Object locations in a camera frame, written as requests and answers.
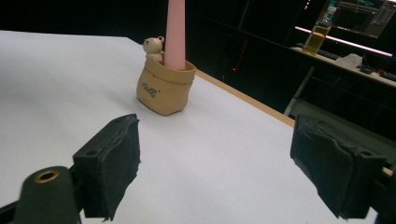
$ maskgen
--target beige pot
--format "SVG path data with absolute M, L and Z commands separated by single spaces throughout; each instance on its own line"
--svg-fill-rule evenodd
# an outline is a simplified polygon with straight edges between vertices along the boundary
M 160 115 L 180 111 L 187 105 L 195 71 L 196 67 L 187 61 L 186 68 L 177 71 L 148 58 L 137 82 L 137 99 Z

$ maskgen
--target small bear figure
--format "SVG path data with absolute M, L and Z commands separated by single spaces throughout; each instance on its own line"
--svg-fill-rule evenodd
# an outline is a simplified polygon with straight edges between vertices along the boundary
M 161 50 L 163 50 L 164 41 L 165 38 L 162 36 L 145 39 L 145 42 L 143 43 L 143 50 L 147 53 L 146 58 L 152 58 L 159 63 L 162 62 L 163 56 L 161 55 Z

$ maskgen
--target pink candle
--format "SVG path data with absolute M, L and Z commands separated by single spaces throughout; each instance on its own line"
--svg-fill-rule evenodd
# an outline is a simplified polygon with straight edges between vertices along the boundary
M 185 60 L 185 0 L 169 0 L 164 65 L 183 70 Z

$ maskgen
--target bear ear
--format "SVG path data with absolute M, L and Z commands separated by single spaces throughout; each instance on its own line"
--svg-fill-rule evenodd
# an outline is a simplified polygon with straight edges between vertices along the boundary
M 158 36 L 158 39 L 161 40 L 161 43 L 165 41 L 165 38 L 163 38 L 163 36 Z

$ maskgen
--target glass bottle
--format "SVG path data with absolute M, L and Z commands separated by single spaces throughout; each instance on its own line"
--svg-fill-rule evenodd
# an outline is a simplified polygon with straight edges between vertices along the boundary
M 311 34 L 303 46 L 303 52 L 316 55 L 326 35 L 332 28 L 332 16 L 337 8 L 328 7 L 324 15 L 316 22 Z

